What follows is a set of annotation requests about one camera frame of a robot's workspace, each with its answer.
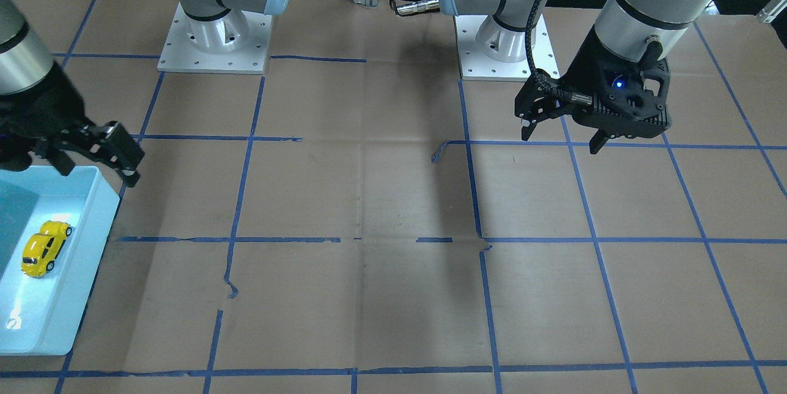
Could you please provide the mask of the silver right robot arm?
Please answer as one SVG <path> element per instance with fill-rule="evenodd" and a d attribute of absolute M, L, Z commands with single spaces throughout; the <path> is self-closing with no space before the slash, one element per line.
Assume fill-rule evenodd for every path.
<path fill-rule="evenodd" d="M 218 54 L 241 49 L 248 36 L 244 13 L 279 15 L 289 0 L 180 0 L 194 44 Z M 2 169 L 23 171 L 32 157 L 63 176 L 70 151 L 107 165 L 133 187 L 145 156 L 120 122 L 97 125 L 84 101 L 12 0 L 2 0 Z"/>

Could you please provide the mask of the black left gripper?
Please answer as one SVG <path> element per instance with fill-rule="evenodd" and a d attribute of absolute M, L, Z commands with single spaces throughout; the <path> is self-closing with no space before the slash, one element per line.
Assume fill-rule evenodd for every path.
<path fill-rule="evenodd" d="M 670 72 L 662 52 L 660 40 L 649 36 L 640 60 L 624 60 L 591 30 L 565 75 L 554 79 L 535 69 L 520 89 L 514 115 L 522 120 L 521 140 L 528 141 L 543 120 L 562 115 L 596 129 L 588 142 L 591 155 L 615 138 L 661 135 L 670 127 Z"/>

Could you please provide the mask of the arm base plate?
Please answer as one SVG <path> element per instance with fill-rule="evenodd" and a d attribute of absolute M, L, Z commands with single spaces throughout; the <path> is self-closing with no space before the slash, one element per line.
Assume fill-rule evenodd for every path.
<path fill-rule="evenodd" d="M 236 9 L 217 20 L 201 22 L 177 6 L 157 69 L 180 74 L 263 75 L 274 19 Z"/>
<path fill-rule="evenodd" d="M 528 80 L 523 32 L 504 29 L 490 15 L 454 18 L 461 79 L 467 81 Z"/>

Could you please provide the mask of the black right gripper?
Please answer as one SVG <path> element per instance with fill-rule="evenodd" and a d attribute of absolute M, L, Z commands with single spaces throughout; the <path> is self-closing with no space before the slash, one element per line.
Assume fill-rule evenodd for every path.
<path fill-rule="evenodd" d="M 113 169 L 127 187 L 135 187 L 140 180 L 138 166 L 145 152 L 120 122 L 93 125 L 81 94 L 59 65 L 53 65 L 31 88 L 2 95 L 1 117 L 3 170 L 28 169 L 32 163 L 29 151 L 37 140 L 37 156 L 60 175 L 70 175 L 76 164 L 65 153 L 68 139 L 54 135 L 87 125 L 87 158 Z"/>

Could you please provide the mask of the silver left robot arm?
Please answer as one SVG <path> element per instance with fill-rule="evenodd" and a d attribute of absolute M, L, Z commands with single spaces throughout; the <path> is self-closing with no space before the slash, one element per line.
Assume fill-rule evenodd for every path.
<path fill-rule="evenodd" d="M 667 55 L 711 0 L 607 0 L 562 77 L 535 66 L 532 39 L 547 0 L 438 0 L 450 16 L 482 15 L 480 44 L 503 63 L 528 63 L 514 100 L 522 140 L 543 120 L 570 115 L 608 140 L 655 138 L 671 128 Z"/>

